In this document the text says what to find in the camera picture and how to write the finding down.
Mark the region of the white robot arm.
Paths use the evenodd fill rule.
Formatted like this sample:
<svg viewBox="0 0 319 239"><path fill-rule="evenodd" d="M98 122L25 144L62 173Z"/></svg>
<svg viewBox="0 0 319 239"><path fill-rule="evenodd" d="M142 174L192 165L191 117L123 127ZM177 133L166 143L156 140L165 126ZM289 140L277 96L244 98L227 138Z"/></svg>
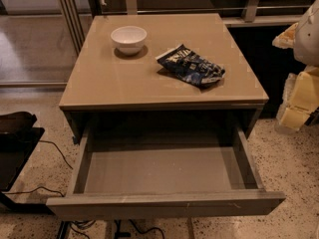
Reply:
<svg viewBox="0 0 319 239"><path fill-rule="evenodd" d="M319 108L319 0L301 19L287 28L272 45L293 50L294 59L305 65L298 75L289 74L277 112L278 125L299 130Z"/></svg>

